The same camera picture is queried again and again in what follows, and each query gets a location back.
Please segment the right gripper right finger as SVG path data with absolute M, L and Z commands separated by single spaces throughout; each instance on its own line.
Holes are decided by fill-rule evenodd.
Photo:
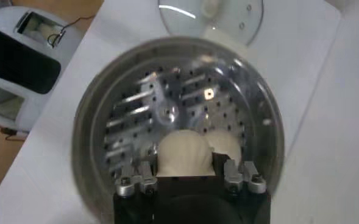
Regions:
M 212 153 L 216 176 L 222 177 L 224 187 L 230 192 L 241 192 L 246 188 L 253 194 L 264 194 L 267 182 L 258 172 L 253 161 L 242 161 L 239 165 L 226 154 Z

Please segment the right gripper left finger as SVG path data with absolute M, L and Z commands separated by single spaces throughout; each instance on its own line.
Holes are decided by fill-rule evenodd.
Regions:
M 137 163 L 121 166 L 115 180 L 115 192 L 120 197 L 131 197 L 137 192 L 153 195 L 157 192 L 157 154 L 149 155 Z

